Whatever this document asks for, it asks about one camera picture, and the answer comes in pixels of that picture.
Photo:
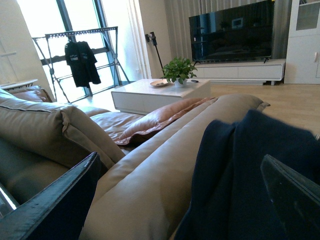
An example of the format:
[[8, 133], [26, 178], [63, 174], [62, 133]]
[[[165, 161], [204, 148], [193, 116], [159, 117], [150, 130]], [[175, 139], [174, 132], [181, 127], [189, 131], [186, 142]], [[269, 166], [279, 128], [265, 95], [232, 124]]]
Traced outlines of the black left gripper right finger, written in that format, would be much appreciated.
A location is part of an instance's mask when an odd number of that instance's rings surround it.
[[281, 161], [265, 155], [263, 181], [288, 240], [320, 238], [320, 186]]

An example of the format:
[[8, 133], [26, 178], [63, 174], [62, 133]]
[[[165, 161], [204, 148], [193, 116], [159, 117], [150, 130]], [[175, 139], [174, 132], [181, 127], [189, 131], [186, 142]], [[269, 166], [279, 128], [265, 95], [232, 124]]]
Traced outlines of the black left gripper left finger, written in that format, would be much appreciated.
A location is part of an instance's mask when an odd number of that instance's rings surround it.
[[93, 152], [0, 220], [2, 240], [77, 240], [92, 204], [101, 161]]

